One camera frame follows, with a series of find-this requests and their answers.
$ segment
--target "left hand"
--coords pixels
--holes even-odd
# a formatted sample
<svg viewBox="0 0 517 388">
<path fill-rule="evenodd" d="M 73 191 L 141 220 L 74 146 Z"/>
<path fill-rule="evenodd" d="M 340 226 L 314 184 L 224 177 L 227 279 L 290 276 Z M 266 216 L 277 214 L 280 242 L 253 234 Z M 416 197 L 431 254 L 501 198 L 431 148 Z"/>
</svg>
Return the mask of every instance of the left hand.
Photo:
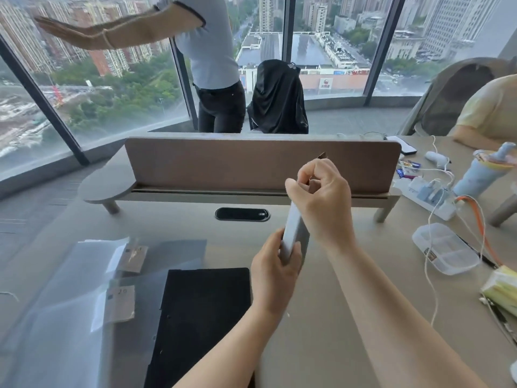
<svg viewBox="0 0 517 388">
<path fill-rule="evenodd" d="M 101 34 L 87 35 L 82 27 L 65 24 L 41 16 L 35 18 L 38 25 L 51 35 L 86 50 L 107 49 L 106 41 Z"/>
<path fill-rule="evenodd" d="M 276 230 L 264 243 L 251 263 L 251 288 L 253 306 L 280 319 L 289 300 L 301 269 L 301 246 L 294 245 L 291 259 L 285 266 L 278 256 L 284 229 Z"/>
</svg>

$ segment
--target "black pants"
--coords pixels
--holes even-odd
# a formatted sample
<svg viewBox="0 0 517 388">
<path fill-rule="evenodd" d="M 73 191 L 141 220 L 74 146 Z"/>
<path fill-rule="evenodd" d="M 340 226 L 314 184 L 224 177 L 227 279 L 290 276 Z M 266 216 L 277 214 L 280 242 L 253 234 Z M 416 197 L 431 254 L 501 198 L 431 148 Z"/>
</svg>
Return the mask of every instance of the black pants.
<svg viewBox="0 0 517 388">
<path fill-rule="evenodd" d="M 197 129 L 200 132 L 240 133 L 246 114 L 246 97 L 240 80 L 227 88 L 195 89 L 199 97 Z"/>
</svg>

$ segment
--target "seated person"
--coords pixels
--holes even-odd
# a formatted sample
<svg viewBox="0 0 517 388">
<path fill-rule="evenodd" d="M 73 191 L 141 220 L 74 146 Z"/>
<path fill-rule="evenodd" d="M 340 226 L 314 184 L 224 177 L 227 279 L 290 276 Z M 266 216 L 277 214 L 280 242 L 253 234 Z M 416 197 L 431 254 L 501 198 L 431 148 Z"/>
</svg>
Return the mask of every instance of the seated person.
<svg viewBox="0 0 517 388">
<path fill-rule="evenodd" d="M 501 143 L 517 142 L 517 75 L 494 79 L 478 90 L 449 136 L 468 147 L 493 151 Z"/>
<path fill-rule="evenodd" d="M 358 245 L 350 188 L 330 160 L 305 164 L 298 180 L 288 179 L 285 187 L 311 236 L 327 253 L 380 386 L 487 388 Z M 282 234 L 279 229 L 270 235 L 251 263 L 251 307 L 174 388 L 248 387 L 301 269 L 298 242 L 289 263 L 282 266 L 278 257 Z M 335 386 L 348 388 L 338 381 Z"/>
</svg>

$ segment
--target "black sleeve trim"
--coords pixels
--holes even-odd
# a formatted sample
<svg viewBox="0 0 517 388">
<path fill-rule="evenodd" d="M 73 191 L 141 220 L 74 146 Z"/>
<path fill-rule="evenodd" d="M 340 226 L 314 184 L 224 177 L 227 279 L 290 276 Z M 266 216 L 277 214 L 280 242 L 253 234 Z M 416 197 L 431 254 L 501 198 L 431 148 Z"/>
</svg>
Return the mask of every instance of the black sleeve trim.
<svg viewBox="0 0 517 388">
<path fill-rule="evenodd" d="M 197 17 L 199 20 L 201 20 L 201 22 L 203 23 L 203 25 L 201 25 L 201 27 L 204 27 L 206 25 L 206 20 L 203 18 L 203 16 L 199 15 L 199 13 L 197 11 L 195 11 L 194 9 L 189 7 L 188 5 L 183 4 L 181 1 L 173 1 L 173 4 L 181 6 L 183 9 L 185 9 L 185 10 L 189 11 L 190 13 L 194 14 L 194 16 Z"/>
</svg>

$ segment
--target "person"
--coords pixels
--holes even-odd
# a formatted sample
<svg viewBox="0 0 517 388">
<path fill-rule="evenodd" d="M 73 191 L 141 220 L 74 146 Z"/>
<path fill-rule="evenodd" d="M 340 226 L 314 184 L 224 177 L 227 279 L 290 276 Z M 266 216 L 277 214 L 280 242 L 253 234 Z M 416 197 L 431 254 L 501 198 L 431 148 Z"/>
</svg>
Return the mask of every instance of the person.
<svg viewBox="0 0 517 388">
<path fill-rule="evenodd" d="M 494 79 L 465 104 L 449 135 L 475 149 L 497 151 L 517 142 L 517 75 Z"/>
<path fill-rule="evenodd" d="M 46 32 L 87 50 L 123 49 L 171 37 L 190 59 L 199 97 L 198 130 L 242 130 L 246 98 L 224 0 L 159 0 L 144 13 L 90 27 L 42 16 L 35 21 Z"/>
<path fill-rule="evenodd" d="M 285 187 L 330 259 L 382 387 L 487 388 L 358 245 L 350 188 L 330 160 L 307 163 Z M 248 386 L 301 268 L 299 243 L 288 265 L 281 265 L 282 233 L 270 235 L 253 259 L 251 307 L 175 388 Z"/>
</svg>

